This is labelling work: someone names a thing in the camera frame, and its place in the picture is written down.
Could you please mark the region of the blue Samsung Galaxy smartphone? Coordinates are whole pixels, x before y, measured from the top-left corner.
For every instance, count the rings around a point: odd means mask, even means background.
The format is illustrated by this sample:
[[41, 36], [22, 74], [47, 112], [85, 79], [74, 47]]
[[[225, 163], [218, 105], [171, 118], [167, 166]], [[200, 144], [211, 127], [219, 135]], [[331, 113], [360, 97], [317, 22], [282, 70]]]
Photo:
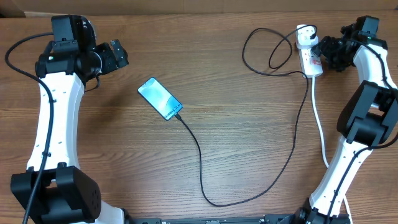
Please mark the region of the blue Samsung Galaxy smartphone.
[[141, 85], [138, 92], [167, 121], [183, 108], [181, 102], [154, 77]]

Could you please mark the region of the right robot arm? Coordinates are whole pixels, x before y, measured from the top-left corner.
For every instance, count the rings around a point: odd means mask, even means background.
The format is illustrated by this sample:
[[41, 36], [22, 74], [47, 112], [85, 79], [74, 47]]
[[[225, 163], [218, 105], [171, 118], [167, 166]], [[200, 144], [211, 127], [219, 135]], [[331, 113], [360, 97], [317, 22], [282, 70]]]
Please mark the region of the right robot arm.
[[356, 67], [360, 85], [338, 118], [338, 148], [320, 185], [282, 223], [350, 223], [340, 208], [357, 171], [373, 150], [395, 142], [388, 138], [397, 123], [397, 86], [386, 62], [387, 42], [376, 35], [378, 27], [378, 18], [362, 16], [343, 26], [340, 38], [319, 40], [313, 25], [300, 24], [295, 30], [299, 49], [324, 56], [332, 70]]

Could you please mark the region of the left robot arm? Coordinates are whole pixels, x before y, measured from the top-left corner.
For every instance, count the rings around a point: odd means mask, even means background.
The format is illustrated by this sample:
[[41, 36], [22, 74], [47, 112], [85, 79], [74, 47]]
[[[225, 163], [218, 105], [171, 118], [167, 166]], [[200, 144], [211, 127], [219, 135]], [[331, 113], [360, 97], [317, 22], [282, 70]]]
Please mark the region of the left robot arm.
[[132, 223], [123, 208], [104, 202], [98, 184], [81, 171], [76, 149], [78, 112], [86, 83], [128, 65], [118, 40], [97, 44], [90, 21], [51, 19], [53, 40], [35, 63], [40, 88], [37, 135], [25, 172], [11, 192], [35, 223]]

